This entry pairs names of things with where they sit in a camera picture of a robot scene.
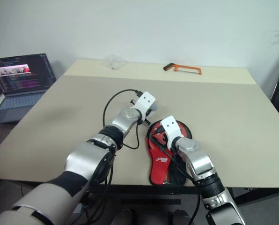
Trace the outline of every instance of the laptop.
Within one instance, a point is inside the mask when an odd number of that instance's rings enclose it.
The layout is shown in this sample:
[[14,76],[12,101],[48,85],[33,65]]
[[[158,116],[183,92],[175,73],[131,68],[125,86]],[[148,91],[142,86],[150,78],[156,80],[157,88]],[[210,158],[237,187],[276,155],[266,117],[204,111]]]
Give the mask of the laptop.
[[0,123],[20,121],[56,81],[46,54],[0,59]]

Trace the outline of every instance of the laptop screen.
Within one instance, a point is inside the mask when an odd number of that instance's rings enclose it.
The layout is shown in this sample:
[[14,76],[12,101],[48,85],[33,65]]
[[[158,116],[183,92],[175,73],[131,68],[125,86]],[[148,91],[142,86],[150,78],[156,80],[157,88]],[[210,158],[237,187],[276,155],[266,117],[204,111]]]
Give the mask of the laptop screen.
[[46,54],[0,59],[0,87],[5,95],[47,90],[55,81]]

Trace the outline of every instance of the table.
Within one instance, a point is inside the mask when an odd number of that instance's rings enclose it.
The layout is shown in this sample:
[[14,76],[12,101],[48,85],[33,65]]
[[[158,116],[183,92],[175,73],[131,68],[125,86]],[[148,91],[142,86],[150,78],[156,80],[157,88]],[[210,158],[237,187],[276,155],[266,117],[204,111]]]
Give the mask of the table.
[[[112,70],[98,60],[76,61],[0,145],[0,179],[44,182],[61,174],[74,147],[102,128],[108,99],[135,88],[158,101],[151,122],[174,115],[191,129],[226,187],[279,188],[279,114],[247,69],[202,67],[198,75],[163,66],[127,63]],[[106,121],[133,98],[116,98]],[[112,184],[150,186],[146,132],[139,127],[138,150],[118,151]],[[136,144],[134,129],[125,143]]]

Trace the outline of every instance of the gray carpet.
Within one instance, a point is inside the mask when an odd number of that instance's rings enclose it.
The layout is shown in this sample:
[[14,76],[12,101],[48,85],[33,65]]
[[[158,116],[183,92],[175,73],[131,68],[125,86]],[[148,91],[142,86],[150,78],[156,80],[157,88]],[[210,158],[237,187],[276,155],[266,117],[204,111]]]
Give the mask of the gray carpet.
[[[23,193],[27,194],[31,189],[23,187]],[[8,210],[11,206],[22,197],[21,185],[10,181],[0,181],[0,213]],[[181,199],[181,205],[136,205],[121,204],[122,199]],[[105,213],[96,225],[108,225],[111,223],[117,213],[123,209],[134,209],[139,214],[139,224],[160,225],[167,224],[167,212],[174,212],[177,209],[185,210],[191,215],[195,209],[196,196],[193,195],[110,195],[106,206]],[[247,206],[240,207],[246,223],[248,225],[279,225],[279,198],[275,197],[262,202],[257,202]],[[203,205],[194,220],[195,225],[206,225],[206,210]],[[73,214],[68,220],[70,225],[80,214]],[[86,222],[83,214],[75,223]]]

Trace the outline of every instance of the laptop keyboard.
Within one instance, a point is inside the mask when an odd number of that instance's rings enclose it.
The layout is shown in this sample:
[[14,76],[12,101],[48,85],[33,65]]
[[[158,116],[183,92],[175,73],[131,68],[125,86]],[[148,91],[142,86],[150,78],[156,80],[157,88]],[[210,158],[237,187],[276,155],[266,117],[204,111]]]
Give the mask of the laptop keyboard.
[[18,97],[7,97],[3,101],[0,109],[12,109],[17,107],[35,105],[42,96],[43,93],[35,95],[24,95]]

